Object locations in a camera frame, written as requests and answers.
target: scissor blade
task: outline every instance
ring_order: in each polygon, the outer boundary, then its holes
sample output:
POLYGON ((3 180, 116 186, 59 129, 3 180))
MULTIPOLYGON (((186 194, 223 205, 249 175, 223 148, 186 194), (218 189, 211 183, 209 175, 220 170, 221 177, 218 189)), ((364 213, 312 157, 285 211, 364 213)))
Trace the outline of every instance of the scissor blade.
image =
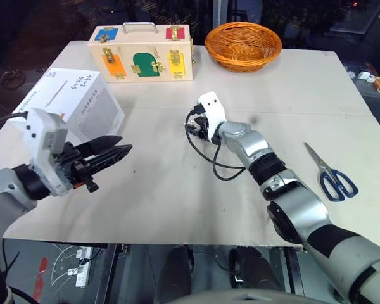
POLYGON ((315 160, 316 163, 318 163, 318 164, 324 163, 324 161, 322 160, 322 158, 319 157, 319 155, 317 154, 317 152, 315 152, 314 149, 311 148, 311 146, 309 144, 307 144, 306 142, 304 142, 304 145, 305 145, 305 147, 307 148, 308 152, 310 153, 310 155, 312 156, 312 158, 315 160))

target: orange basket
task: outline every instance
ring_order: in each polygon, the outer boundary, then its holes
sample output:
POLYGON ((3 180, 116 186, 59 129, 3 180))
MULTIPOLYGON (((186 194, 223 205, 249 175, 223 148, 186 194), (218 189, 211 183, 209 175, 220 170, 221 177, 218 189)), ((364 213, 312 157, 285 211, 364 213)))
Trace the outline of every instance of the orange basket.
POLYGON ((246 73, 274 60, 281 52, 281 40, 259 24, 230 22, 208 33, 205 47, 227 70, 246 73))

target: metal handle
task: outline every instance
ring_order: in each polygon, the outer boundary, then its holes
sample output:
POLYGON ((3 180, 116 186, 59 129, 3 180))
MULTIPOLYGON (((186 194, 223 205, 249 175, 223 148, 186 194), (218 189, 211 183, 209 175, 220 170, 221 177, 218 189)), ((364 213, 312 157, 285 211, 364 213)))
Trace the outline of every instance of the metal handle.
POLYGON ((156 28, 156 25, 153 22, 124 22, 122 24, 122 30, 125 34, 128 34, 127 25, 152 25, 155 34, 158 33, 158 29, 156 28))

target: white tabletop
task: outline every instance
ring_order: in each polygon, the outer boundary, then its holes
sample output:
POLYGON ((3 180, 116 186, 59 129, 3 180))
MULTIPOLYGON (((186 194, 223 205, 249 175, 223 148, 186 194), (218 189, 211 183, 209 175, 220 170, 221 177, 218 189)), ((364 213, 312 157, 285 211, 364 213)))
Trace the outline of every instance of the white tabletop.
MULTIPOLYGON (((326 204, 332 221, 380 245, 380 126, 335 53, 284 49, 256 73, 224 70, 195 47, 192 82, 111 84, 126 117, 129 155, 84 187, 46 198, 6 237, 84 243, 242 244, 290 246, 274 231, 267 202, 248 172, 223 182, 186 141, 184 118, 197 98, 215 91, 227 118, 248 122, 326 204), (333 203, 322 192, 306 141, 348 175, 359 194, 333 203)), ((97 70, 86 42, 71 42, 52 64, 97 70)), ((212 155, 215 146, 196 144, 212 155)), ((223 149, 223 163, 240 164, 223 149)), ((28 163, 20 131, 0 131, 0 168, 28 163)))

